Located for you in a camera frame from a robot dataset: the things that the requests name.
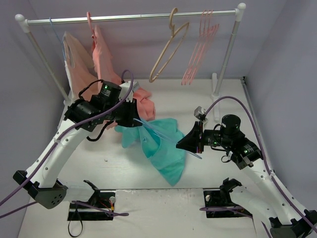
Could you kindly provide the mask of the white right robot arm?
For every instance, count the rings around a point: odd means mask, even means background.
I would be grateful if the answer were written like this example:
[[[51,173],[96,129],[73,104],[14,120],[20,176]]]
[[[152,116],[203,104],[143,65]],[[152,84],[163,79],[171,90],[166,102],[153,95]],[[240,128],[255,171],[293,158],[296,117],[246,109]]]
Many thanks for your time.
[[[264,198],[250,193],[238,180],[227,178],[219,187],[221,202],[246,209],[266,226],[272,238],[306,238],[317,226],[317,212],[291,195],[265,163],[260,148],[240,130],[240,124],[236,115],[225,115],[220,129],[204,129],[197,121],[176,148],[197,154],[206,146],[222,147],[229,161],[255,183]]]

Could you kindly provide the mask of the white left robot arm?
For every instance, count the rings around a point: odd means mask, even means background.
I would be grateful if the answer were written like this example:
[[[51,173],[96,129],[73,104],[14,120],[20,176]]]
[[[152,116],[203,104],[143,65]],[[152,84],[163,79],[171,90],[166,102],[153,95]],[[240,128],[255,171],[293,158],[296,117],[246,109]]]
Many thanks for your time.
[[[63,201],[81,201],[86,207],[97,206],[100,189],[92,182],[62,182],[58,179],[62,168],[97,125],[104,121],[124,127],[141,126],[137,100],[133,93],[138,82],[127,81],[116,85],[102,80],[98,94],[90,100],[83,98],[85,87],[64,114],[60,127],[41,156],[25,171],[17,171],[13,179],[39,204],[52,209]]]

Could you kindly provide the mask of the teal t shirt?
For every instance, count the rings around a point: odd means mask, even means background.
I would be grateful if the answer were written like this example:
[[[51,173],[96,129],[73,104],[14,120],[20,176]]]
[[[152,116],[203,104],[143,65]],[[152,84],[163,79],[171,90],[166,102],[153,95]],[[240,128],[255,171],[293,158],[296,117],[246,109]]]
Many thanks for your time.
[[[155,119],[147,122],[155,129],[178,141],[184,137],[184,134],[178,129],[176,119]],[[115,131],[122,134],[121,145],[123,148],[128,148],[134,142],[138,142],[144,156],[169,185],[175,186],[180,181],[185,169],[186,152],[184,150],[177,149],[175,144],[158,137],[152,129],[144,125],[139,127],[117,125]]]

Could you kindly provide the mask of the blue plastic hanger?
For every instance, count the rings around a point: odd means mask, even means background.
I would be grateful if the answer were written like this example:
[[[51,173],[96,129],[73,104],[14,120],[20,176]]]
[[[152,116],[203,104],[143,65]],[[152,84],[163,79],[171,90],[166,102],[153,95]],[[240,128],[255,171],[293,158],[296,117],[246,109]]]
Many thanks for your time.
[[[149,122],[143,120],[143,119],[136,119],[136,118],[133,118],[133,120],[137,121],[137,122],[140,122],[142,125],[144,125],[145,127],[147,128],[150,128],[152,129],[156,135],[166,141],[169,141],[170,143],[172,144],[177,144],[178,140],[174,139],[174,138],[171,138],[170,136],[168,136],[166,133],[163,133],[161,132],[160,130],[158,129],[155,129]]]

